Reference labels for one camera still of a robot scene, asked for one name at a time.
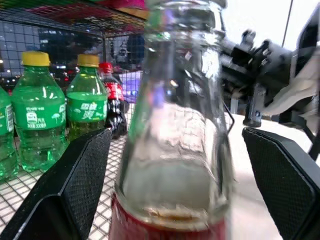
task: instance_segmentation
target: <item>clear glass bottle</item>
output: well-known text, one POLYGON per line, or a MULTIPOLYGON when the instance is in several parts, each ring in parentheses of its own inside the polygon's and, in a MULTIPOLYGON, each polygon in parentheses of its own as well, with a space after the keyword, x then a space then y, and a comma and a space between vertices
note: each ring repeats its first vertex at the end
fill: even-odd
POLYGON ((14 143, 14 115, 9 95, 0 86, 0 181, 18 173, 14 143))
POLYGON ((50 75, 47 53, 23 52, 22 64, 24 73, 11 96, 19 159, 28 172, 46 171, 68 146, 65 95, 50 75))
POLYGON ((108 94, 98 75, 99 57, 78 55, 79 73, 66 90, 69 141, 106 124, 108 94))
POLYGON ((220 83, 225 1, 154 0, 110 240, 225 240, 233 170, 220 83))

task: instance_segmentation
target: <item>sprite bottle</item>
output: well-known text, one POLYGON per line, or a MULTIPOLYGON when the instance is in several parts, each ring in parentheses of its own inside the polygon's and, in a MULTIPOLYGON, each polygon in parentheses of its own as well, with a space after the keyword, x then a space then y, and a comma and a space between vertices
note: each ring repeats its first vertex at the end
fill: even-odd
POLYGON ((69 140, 102 129, 107 118, 107 90, 98 75, 96 55, 78 55, 79 73, 66 91, 69 140))
POLYGON ((0 181, 18 173, 16 150, 13 146, 14 118, 9 95, 0 87, 0 181))
POLYGON ((68 145, 65 96, 50 75, 47 53, 23 52, 22 64, 24 73, 12 92, 18 153, 27 172, 46 171, 68 145))

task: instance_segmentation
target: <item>bottle neck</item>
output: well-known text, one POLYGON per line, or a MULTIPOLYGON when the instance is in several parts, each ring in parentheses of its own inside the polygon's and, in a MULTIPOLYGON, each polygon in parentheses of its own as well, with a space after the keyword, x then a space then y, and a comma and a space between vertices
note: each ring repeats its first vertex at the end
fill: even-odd
POLYGON ((25 73, 48 74, 49 68, 47 66, 24 66, 25 73))
POLYGON ((225 36, 222 7, 208 0, 171 0, 153 5, 145 28, 150 42, 197 42, 219 46, 225 36))
POLYGON ((89 67, 89 66, 79 66, 79 72, 81 74, 96 74, 97 68, 96 67, 89 67))

